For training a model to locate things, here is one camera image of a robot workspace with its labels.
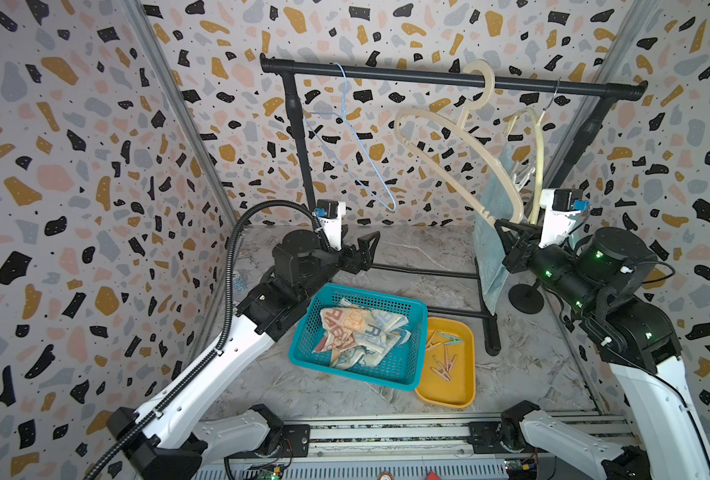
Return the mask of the light teal towel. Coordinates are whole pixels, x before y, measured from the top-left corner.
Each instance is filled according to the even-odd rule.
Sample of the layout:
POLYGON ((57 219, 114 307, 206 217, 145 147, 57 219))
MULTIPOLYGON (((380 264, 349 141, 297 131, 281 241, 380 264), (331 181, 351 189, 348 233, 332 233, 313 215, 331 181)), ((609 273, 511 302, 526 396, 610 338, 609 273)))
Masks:
MULTIPOLYGON (((512 217, 513 206, 504 187, 495 174, 491 174, 478 195, 478 201, 494 220, 512 217)), ((473 231, 473 246, 477 260, 481 291, 486 308, 496 313, 496 306, 509 273, 502 265, 505 257, 496 229, 478 216, 473 231)))

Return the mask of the cream plastic hanger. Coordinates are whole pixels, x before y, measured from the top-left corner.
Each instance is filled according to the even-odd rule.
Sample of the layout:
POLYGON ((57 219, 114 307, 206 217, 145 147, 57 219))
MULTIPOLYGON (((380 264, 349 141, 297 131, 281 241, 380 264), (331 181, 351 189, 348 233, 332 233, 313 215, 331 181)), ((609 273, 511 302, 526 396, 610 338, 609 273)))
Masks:
POLYGON ((531 119, 532 126, 533 126, 533 136, 534 136, 534 159, 530 163, 530 166, 535 166, 536 170, 535 173, 531 176, 530 180, 533 181, 533 189, 532 189, 532 202, 531 202, 531 208, 530 212, 528 214, 527 220, 529 223, 536 224, 538 222, 539 216, 540 216, 540 210, 541 210, 541 205, 540 205, 540 200, 541 200, 541 195, 544 190, 544 173, 545 173, 545 141, 544 141, 544 134, 542 130, 542 124, 544 121, 544 117, 546 116, 547 111, 550 109, 552 104, 554 103, 554 99, 557 96, 557 89, 560 86, 560 81, 557 81, 557 86, 554 88, 553 93, 549 97, 548 103, 541 109, 540 112, 537 112, 534 110, 532 107, 525 107, 522 108, 518 111, 516 111, 514 114, 512 114, 508 119, 506 123, 506 128, 505 128, 505 136, 509 137, 510 133, 515 127, 516 122, 521 118, 521 117, 528 117, 531 119))

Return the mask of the cream towel blue cartoon print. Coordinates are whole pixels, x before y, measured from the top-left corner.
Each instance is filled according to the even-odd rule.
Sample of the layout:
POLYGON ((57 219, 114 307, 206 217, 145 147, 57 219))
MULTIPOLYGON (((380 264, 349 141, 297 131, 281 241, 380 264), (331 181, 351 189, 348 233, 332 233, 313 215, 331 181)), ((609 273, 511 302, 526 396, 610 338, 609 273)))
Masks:
POLYGON ((388 344, 357 344, 346 350, 332 353, 329 366, 338 370, 349 370, 355 366, 377 367, 392 349, 388 344))

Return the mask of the yellow clothespin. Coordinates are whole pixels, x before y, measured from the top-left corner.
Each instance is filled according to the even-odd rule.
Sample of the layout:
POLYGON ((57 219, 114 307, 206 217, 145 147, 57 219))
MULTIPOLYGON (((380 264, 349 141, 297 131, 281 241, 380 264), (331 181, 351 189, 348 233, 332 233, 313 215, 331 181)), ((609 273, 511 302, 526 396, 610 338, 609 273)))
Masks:
POLYGON ((430 351, 430 350, 434 349, 435 347, 437 347, 437 346, 440 344, 440 342, 439 342, 439 341, 435 341, 434 338, 435 338, 435 333, 432 333, 432 334, 428 337, 427 342, 426 342, 426 345, 425 345, 425 351, 430 351))

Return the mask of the beige pink clothespin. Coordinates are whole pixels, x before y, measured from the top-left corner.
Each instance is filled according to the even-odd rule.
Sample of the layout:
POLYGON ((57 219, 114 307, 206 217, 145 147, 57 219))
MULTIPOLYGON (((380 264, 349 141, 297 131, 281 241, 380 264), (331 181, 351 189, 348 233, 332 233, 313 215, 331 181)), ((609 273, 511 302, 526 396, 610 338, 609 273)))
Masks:
POLYGON ((442 364, 440 362, 436 362, 436 366, 431 367, 430 370, 432 372, 434 372, 436 375, 438 375, 440 378, 442 378, 444 381, 446 381, 446 382, 451 381, 450 374, 444 364, 442 364))

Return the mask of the green clothespin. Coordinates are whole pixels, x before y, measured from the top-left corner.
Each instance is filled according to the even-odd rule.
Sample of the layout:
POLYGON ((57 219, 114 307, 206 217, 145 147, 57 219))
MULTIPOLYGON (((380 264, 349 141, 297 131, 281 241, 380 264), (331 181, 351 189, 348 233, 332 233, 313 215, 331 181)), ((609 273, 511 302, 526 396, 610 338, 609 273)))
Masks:
POLYGON ((461 345, 463 343, 461 337, 450 333, 436 332, 435 337, 440 339, 445 346, 461 345))

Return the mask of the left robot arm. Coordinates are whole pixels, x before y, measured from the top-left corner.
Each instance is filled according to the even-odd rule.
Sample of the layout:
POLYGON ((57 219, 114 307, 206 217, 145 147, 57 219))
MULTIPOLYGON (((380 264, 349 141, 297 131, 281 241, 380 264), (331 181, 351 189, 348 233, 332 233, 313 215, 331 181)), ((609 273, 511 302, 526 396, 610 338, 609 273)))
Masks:
POLYGON ((284 424, 257 404, 226 420, 203 416, 229 385, 275 345, 307 313, 315 294, 339 272, 372 268, 377 231, 346 245, 344 205, 321 201, 310 209, 288 200, 261 202, 243 213, 226 245, 224 320, 219 336, 167 387, 136 409, 121 407, 107 427, 112 445, 85 476, 97 478, 123 454, 142 479, 191 479, 201 467, 238 453, 269 455, 284 424), (273 265, 246 297, 234 301, 234 270, 241 237, 251 218, 268 208, 289 208, 307 217, 307 230, 287 234, 272 251, 273 265))

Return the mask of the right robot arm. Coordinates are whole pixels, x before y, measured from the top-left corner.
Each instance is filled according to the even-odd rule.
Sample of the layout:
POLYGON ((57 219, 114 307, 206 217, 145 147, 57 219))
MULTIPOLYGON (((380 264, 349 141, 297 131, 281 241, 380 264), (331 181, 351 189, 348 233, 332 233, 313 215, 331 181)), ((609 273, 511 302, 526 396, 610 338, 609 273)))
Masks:
POLYGON ((498 220, 503 264, 528 271, 569 307, 629 402, 641 445, 608 443, 522 401, 501 416, 505 448, 553 454, 592 479, 710 479, 710 447, 682 348, 663 310, 637 297, 659 264, 633 232, 602 227, 569 248, 541 247, 537 227, 498 220))

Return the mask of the cream RABBIT lettered towel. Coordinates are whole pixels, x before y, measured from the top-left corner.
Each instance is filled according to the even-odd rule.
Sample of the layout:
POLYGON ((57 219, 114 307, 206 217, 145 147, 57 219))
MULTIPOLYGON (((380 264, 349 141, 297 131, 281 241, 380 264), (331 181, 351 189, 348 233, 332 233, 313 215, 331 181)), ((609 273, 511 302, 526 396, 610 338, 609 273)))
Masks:
POLYGON ((364 308, 347 299, 341 299, 338 306, 323 308, 320 320, 324 334, 313 352, 330 352, 331 358, 336 350, 365 343, 388 344, 391 352, 411 338, 406 315, 364 308))

